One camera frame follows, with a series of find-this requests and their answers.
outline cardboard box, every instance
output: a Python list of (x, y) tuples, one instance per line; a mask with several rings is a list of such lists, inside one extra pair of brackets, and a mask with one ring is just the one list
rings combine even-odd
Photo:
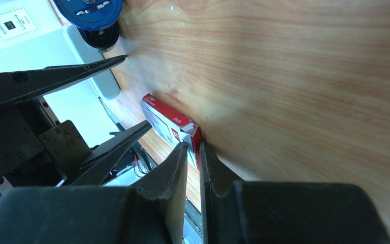
[(203, 141), (200, 128), (190, 118), (151, 94), (145, 95), (140, 104), (158, 136), (172, 147), (179, 142), (188, 144), (187, 162), (199, 170), (200, 143)]

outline red wire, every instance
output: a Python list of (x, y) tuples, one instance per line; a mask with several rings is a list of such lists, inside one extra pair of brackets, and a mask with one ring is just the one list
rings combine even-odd
[(141, 178), (142, 176), (139, 176), (139, 175), (137, 174), (136, 170), (135, 170), (135, 163), (132, 163), (132, 165), (134, 166), (134, 174), (135, 174), (136, 176), (138, 176), (139, 178)]
[(135, 161), (135, 163), (136, 163), (137, 166), (138, 166), (138, 170), (139, 170), (142, 174), (147, 174), (146, 172), (144, 172), (143, 170), (141, 170), (140, 162), (138, 161), (137, 155), (134, 155), (134, 161)]

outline white wall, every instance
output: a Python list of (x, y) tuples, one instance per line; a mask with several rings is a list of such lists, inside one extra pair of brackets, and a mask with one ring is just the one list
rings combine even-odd
[[(78, 64), (77, 60), (62, 29), (0, 49), (0, 72), (74, 64)], [(57, 118), (61, 122), (71, 120), (90, 147), (111, 138), (109, 132), (117, 131), (87, 80), (44, 97)]]

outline white label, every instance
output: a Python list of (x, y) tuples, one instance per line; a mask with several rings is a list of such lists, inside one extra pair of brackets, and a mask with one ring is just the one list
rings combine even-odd
[(0, 14), (0, 36), (4, 40), (35, 31), (36, 29), (37, 27), (27, 14), (26, 9), (17, 9)]

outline metal bracket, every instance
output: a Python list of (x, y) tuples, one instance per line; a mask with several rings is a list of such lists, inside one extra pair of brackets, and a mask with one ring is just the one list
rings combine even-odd
[(74, 175), (92, 152), (70, 120), (38, 137), (49, 157), (60, 166), (66, 177)]
[(43, 150), (16, 107), (0, 108), (0, 178)]

